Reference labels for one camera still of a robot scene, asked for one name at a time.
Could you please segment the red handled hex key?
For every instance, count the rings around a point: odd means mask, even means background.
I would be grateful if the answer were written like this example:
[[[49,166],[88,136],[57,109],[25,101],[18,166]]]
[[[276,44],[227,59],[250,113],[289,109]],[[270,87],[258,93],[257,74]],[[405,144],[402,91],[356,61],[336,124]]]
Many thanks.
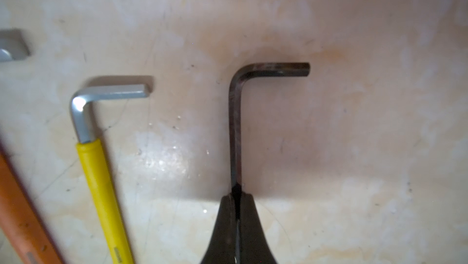
[[[19,29],[1,29],[1,62],[25,60],[30,50]]]

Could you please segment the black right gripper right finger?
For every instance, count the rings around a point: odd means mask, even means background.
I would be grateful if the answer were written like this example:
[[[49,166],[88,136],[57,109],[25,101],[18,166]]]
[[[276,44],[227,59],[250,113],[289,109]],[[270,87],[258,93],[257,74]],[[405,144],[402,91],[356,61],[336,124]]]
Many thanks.
[[[239,203],[239,256],[241,264],[276,264],[258,216],[254,197],[242,192]]]

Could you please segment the black hex key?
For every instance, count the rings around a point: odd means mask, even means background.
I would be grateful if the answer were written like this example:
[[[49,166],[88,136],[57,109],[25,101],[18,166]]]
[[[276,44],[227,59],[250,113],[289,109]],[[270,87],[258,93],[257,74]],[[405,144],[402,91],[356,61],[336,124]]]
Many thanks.
[[[240,68],[232,77],[229,86],[229,143],[230,180],[232,190],[242,190],[241,164],[241,97],[245,83],[264,77],[307,77],[309,63],[253,63]]]

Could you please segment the orange handled hex key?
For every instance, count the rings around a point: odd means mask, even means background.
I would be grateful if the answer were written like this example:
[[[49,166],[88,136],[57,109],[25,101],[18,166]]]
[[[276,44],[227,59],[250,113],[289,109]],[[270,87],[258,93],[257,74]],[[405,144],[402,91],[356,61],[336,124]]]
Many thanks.
[[[64,262],[3,155],[1,156],[1,229],[24,264]]]

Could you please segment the yellow handled hex key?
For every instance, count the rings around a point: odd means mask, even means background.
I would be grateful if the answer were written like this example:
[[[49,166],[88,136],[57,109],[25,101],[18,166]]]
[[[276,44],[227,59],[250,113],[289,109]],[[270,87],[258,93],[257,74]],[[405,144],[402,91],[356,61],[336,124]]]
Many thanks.
[[[119,209],[106,154],[93,127],[91,104],[97,101],[147,98],[149,95],[149,88],[145,84],[87,87],[77,91],[69,104],[71,119],[78,138],[76,150],[114,264],[133,264],[135,261]]]

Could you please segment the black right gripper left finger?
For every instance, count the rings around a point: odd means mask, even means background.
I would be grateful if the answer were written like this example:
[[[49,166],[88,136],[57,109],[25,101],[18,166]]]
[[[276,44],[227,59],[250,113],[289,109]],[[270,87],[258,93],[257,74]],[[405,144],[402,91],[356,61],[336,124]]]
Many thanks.
[[[202,264],[236,263],[236,210],[231,194],[223,196]]]

